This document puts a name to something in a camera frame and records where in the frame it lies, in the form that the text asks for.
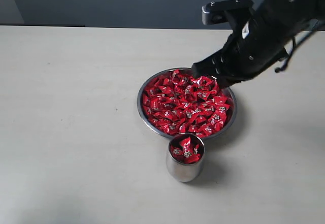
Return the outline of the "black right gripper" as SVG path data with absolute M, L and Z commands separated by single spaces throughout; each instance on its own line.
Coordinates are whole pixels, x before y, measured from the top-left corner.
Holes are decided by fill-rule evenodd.
M 194 77 L 217 77 L 219 88 L 228 88 L 288 57 L 284 47 L 289 41 L 287 11 L 258 8 L 246 18 L 230 23 L 233 32 L 219 52 L 192 65 Z

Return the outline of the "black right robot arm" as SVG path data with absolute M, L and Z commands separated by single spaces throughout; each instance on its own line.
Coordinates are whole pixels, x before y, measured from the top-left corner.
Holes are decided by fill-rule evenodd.
M 281 61 L 287 69 L 294 51 L 324 27 L 324 0 L 252 0 L 211 2 L 202 7 L 205 25 L 228 23 L 224 46 L 192 65 L 195 77 L 213 76 L 221 88 L 251 80 Z

